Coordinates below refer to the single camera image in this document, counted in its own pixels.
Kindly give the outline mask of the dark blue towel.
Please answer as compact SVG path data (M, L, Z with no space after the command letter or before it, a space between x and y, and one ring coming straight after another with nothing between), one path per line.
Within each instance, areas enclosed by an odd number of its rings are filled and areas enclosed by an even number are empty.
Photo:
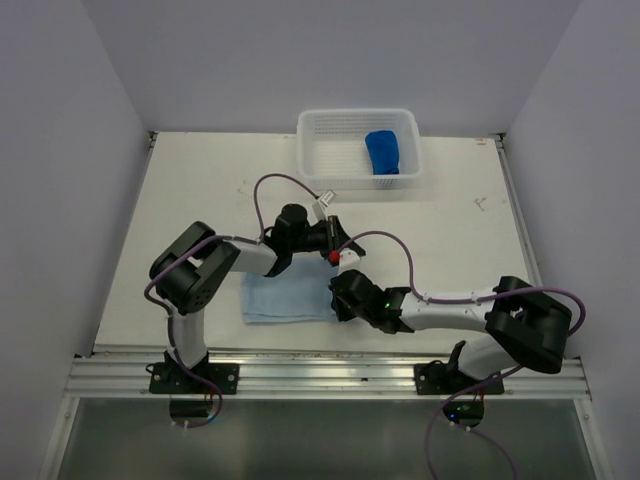
M399 144L391 130L378 130L365 136L374 175L397 175L399 173Z

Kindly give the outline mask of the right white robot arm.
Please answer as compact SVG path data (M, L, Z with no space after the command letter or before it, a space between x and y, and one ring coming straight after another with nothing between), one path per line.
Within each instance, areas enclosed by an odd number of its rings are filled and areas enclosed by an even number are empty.
M419 395L503 393L502 372L516 367L560 372L572 322L571 310L513 276L486 295L427 300L408 287L381 289L364 273L348 270L331 279L331 307L341 322L355 318L385 334L432 329L480 332L461 340L446 361L414 367Z

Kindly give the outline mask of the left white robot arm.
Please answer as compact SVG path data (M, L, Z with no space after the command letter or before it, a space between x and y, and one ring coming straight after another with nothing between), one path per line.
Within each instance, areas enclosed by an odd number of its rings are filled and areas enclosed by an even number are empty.
M339 247L350 239L335 215L312 224L299 204L281 209L274 224L261 227L256 240L220 235L197 221L153 263L145 298L166 310L169 346L151 364L149 391L164 395L233 395L239 367L209 360L204 341L204 309L231 272L275 277L300 253L317 253L338 264Z

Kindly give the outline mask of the light blue towel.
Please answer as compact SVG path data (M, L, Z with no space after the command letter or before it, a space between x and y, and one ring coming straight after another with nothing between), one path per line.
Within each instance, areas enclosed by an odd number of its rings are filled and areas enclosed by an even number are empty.
M245 273L241 288L244 323L335 323L329 284L336 273L336 267L311 257L293 260L275 277Z

